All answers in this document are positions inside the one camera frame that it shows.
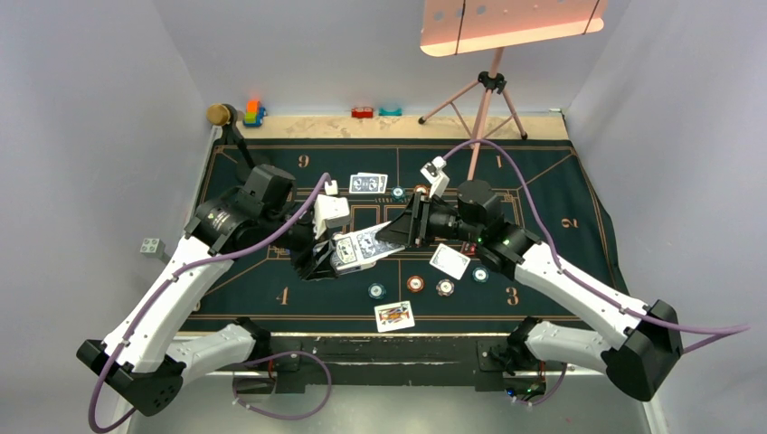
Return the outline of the green poker chip stack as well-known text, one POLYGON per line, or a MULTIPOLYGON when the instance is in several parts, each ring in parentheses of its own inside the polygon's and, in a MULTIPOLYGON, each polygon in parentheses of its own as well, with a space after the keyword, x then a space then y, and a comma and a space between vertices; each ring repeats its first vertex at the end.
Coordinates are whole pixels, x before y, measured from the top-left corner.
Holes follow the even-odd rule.
POLYGON ((371 299, 381 300, 386 297, 387 291, 383 284, 375 282, 368 287, 367 294, 371 299))

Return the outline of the orange poker chip stack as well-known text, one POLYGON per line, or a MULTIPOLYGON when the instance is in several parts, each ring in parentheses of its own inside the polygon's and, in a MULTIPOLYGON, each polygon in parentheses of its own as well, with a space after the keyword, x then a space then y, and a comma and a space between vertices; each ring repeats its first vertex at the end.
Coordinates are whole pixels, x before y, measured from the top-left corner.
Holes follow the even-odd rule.
POLYGON ((421 292, 424 289, 424 286, 424 279, 417 275, 410 276, 406 281, 406 287, 412 293, 421 292))

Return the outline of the card of deck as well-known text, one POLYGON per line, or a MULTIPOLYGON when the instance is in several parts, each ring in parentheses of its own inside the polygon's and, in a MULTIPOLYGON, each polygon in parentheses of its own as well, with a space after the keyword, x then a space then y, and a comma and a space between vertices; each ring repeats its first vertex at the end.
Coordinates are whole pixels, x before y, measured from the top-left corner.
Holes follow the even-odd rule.
POLYGON ((380 241, 376 238, 376 234, 388 225, 388 222, 384 222, 353 232, 352 240, 360 253, 362 261, 376 261, 405 249, 405 246, 402 244, 380 241))

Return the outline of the red triangle marker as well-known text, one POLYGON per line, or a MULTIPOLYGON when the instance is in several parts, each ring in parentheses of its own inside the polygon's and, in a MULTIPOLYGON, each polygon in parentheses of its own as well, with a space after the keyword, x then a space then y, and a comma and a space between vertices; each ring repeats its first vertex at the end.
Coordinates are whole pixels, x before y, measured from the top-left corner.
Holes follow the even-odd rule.
POLYGON ((461 247, 461 253, 468 257, 475 257, 477 255, 477 244, 473 242, 466 242, 461 247))

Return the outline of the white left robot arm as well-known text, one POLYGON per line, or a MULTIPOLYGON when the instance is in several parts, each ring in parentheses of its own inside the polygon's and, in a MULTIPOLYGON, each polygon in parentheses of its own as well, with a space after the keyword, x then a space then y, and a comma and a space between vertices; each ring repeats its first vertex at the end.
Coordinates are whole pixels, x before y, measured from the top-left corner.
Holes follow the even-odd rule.
POLYGON ((151 417, 191 382, 229 365, 257 370, 275 359, 270 332, 242 316, 218 332, 176 344, 195 306, 234 262, 269 247, 290 252, 303 278, 330 278, 327 227, 340 199, 322 174, 303 203, 295 178, 272 165, 251 169, 243 184, 201 203, 162 274, 105 338, 87 340, 78 359, 133 412, 151 417))

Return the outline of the pink white poker chip stack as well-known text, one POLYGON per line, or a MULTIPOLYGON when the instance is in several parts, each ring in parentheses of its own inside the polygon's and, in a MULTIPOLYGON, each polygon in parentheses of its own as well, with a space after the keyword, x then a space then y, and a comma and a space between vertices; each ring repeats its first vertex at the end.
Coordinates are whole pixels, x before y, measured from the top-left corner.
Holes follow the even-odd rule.
POLYGON ((436 291, 440 297, 450 297, 455 292, 455 283, 449 279, 442 279, 436 284, 436 291))

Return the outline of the blue playing card deck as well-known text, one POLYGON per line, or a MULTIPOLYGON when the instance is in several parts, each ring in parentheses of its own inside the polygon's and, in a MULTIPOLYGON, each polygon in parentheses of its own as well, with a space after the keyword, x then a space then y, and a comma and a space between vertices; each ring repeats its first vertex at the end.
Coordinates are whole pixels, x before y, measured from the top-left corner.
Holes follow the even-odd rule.
POLYGON ((352 236, 342 235, 332 240, 334 251, 331 266, 338 276, 372 268, 376 262, 364 259, 358 244, 352 236))

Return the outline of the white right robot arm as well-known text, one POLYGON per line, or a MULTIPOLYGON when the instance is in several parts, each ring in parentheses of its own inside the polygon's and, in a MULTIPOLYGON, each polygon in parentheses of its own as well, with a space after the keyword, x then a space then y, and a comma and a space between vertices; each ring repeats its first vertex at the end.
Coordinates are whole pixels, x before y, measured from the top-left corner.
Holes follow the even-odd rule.
POLYGON ((541 362, 575 364, 605 374, 621 392, 650 401, 683 354, 677 312, 603 285, 562 259, 550 241, 511 222, 500 197, 481 180, 462 183, 456 205, 415 193, 376 239, 407 248, 436 239, 463 241, 488 270, 538 291, 578 316, 588 329, 528 316, 490 353, 505 371, 541 362))

